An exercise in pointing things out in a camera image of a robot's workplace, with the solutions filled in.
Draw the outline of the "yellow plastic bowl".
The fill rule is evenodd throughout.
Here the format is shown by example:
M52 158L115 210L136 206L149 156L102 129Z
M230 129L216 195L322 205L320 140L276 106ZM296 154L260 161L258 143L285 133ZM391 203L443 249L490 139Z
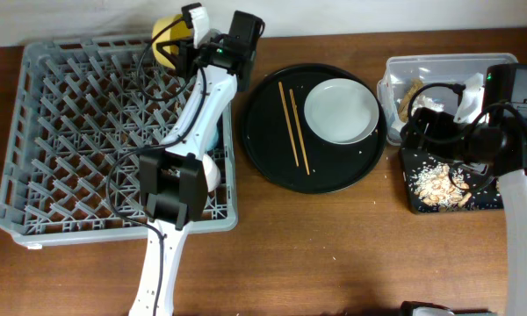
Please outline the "yellow plastic bowl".
M164 40L182 40L191 38L191 30L187 28L186 23L182 20L182 15L177 14L173 17L160 18L156 21L152 31L152 49L155 57L155 43ZM164 66L176 70L176 66Z

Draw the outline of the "white tissue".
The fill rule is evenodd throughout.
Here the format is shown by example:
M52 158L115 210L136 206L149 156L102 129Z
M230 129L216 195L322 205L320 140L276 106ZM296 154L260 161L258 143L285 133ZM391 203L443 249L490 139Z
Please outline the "white tissue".
M436 102L431 97L420 95L412 104L411 115L414 115L415 112L420 108L427 108L435 112L442 112L444 110L444 104Z

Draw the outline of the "brown coffee stick wrapper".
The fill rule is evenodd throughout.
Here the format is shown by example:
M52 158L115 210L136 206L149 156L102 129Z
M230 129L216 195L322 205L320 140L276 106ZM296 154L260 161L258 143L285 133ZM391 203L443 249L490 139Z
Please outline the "brown coffee stick wrapper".
M414 78L411 81L411 86L409 87L407 93L400 101L398 109L398 117L402 123L408 122L408 107L409 102L412 96L423 86L423 82L419 78Z

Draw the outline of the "food leftovers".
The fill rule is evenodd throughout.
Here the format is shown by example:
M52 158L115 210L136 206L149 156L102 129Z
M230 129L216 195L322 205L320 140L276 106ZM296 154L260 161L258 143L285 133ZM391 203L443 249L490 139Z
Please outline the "food leftovers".
M427 206L463 207L473 195L463 171L451 171L448 164L424 166L411 179L413 196Z

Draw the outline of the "light blue plastic cup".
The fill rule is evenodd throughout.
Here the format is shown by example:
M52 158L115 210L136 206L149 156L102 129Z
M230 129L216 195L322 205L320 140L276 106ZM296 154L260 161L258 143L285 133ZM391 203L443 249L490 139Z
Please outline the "light blue plastic cup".
M207 143L206 152L213 151L220 143L221 119L219 119L214 126L213 135Z

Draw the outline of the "wooden chopstick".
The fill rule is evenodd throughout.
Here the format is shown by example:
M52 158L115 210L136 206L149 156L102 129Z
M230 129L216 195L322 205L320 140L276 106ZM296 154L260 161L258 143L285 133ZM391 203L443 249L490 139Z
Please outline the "wooden chopstick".
M295 97L294 97L294 92L293 92L292 89L289 89L289 95L290 95L290 98L291 98L292 110L293 110L293 114L294 114L294 118L295 118L295 125L296 125L296 128L297 128L297 134L299 136L300 148L301 148L301 153L302 153L302 156L303 156L303 162L304 162L304 165L305 165L305 169L306 169L307 175L310 176L310 168L309 168L308 159L307 159L307 151L306 151L306 146L305 146L305 142L304 142L304 136L302 134L302 129L301 129L301 125L300 125L300 119L299 119L299 114L298 114L298 107L297 107L297 104L296 104L296 101L295 101Z
M281 102L282 102L282 106L283 106L283 110L284 110L284 114L285 114L285 122L286 122L286 126L287 126L287 131L288 131L289 139L290 139L291 146L292 146L293 158L295 160L296 167L298 167L300 165L300 163L299 163L297 150L296 150L296 147L295 147L294 137L293 137L293 133L292 133L292 125L291 125L289 112L287 110L287 105L286 105L286 100L285 100L285 91L284 91L282 82L278 82L278 89L279 89L279 94L280 94L280 98L281 98Z

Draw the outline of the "grey round plate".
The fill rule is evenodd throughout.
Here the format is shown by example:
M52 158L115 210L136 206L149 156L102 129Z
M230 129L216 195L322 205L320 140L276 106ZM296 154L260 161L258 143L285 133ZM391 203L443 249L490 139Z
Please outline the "grey round plate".
M380 111L377 98L362 83L335 78L317 84L307 94L304 118L322 140L351 145L376 129Z

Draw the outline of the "pink plastic cup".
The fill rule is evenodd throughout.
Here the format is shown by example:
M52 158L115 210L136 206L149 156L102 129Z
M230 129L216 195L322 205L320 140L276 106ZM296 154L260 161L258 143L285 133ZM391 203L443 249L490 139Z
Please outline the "pink plastic cup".
M214 191L220 185L220 169L217 166L216 162L208 154L203 155L202 164L206 177L207 191Z

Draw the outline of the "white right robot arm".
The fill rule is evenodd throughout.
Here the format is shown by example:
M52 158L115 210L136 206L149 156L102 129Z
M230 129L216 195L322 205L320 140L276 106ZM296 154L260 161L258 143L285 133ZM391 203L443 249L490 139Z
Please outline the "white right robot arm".
M414 143L452 166L485 164L499 184L508 242L508 315L527 315L527 64L488 68L473 119L408 110L401 149Z

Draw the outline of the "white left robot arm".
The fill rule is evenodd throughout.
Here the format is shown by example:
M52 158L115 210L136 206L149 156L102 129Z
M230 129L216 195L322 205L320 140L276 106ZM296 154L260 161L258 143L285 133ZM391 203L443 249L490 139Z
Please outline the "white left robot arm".
M211 28L193 4L178 18L158 20L148 50L179 75L196 79L183 112L158 144L138 149L140 201L148 245L132 315L171 315L177 271L193 224L220 174L207 151L222 112L249 86L264 21L236 11L226 33Z

